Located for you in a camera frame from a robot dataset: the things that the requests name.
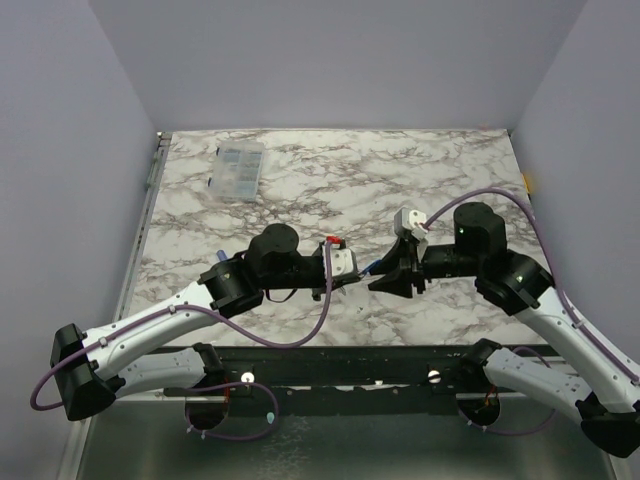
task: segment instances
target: white wall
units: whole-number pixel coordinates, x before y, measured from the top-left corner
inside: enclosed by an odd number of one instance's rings
[[[91,0],[159,129],[515,127],[584,0]]]
[[[86,0],[5,2],[0,58],[0,478],[52,479],[68,423],[30,390],[114,312],[155,133]]]
[[[590,0],[513,135],[569,294],[640,361],[640,2]],[[640,454],[634,456],[640,478]]]

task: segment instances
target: gray wall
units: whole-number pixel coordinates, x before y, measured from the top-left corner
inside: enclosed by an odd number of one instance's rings
[[[159,129],[515,127],[584,0],[91,0]]]
[[[5,2],[0,32],[0,478],[52,479],[68,424],[29,394],[58,327],[114,312],[155,133],[86,0]]]
[[[590,0],[513,135],[571,297],[640,361],[640,2]],[[640,478],[640,454],[634,457]]]

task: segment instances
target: transparent storage box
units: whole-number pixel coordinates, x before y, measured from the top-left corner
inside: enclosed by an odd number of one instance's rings
[[[222,142],[209,178],[215,198],[255,201],[265,146],[259,142]]]

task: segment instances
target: marble table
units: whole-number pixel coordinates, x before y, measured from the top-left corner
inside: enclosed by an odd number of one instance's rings
[[[207,191],[215,152],[223,140],[263,142],[268,154],[255,203],[217,203]],[[328,234],[347,239],[362,268],[393,244],[393,215],[410,206],[436,211],[470,190],[497,186],[526,198],[507,132],[246,130],[173,135],[153,211],[130,313],[173,295],[217,262],[215,252],[244,250],[274,222],[300,235],[310,254]],[[502,197],[483,195],[507,222],[511,248],[543,263],[526,218]],[[451,243],[452,215],[432,228],[430,243]],[[412,300],[372,293],[367,281],[336,293],[322,331],[308,345],[470,344],[488,337],[505,344],[540,343],[524,325],[484,301],[472,279],[440,280]],[[274,292],[282,298],[286,292]],[[285,304],[263,305],[234,319],[273,341],[303,337],[321,303],[298,292]],[[253,345],[217,325],[172,345],[195,342]]]

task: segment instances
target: robotic arm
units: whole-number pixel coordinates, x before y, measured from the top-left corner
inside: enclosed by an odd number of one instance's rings
[[[369,289],[411,298],[414,289],[425,291],[425,280],[475,277],[487,301],[547,340],[579,376],[545,368],[483,339],[470,347],[456,371],[468,391],[495,385],[522,392],[580,423],[587,437],[608,453],[630,455],[640,445],[640,387],[637,376],[629,377],[640,371],[638,365],[586,319],[575,324],[551,275],[530,257],[507,248],[504,220],[490,207],[458,207],[451,245],[428,245],[426,220],[416,210],[398,212],[398,239],[370,271],[382,277]],[[95,415],[132,393],[223,384],[225,371],[211,345],[196,344],[178,352],[156,349],[255,308],[265,291],[308,288],[319,300],[361,279],[344,241],[330,237],[311,256],[298,253],[298,243],[291,227],[270,225],[252,239],[246,252],[214,265],[197,282],[146,311],[84,333],[74,324],[60,329],[51,366],[69,420]],[[310,338],[278,347],[297,347]],[[89,346],[93,348],[84,353]]]

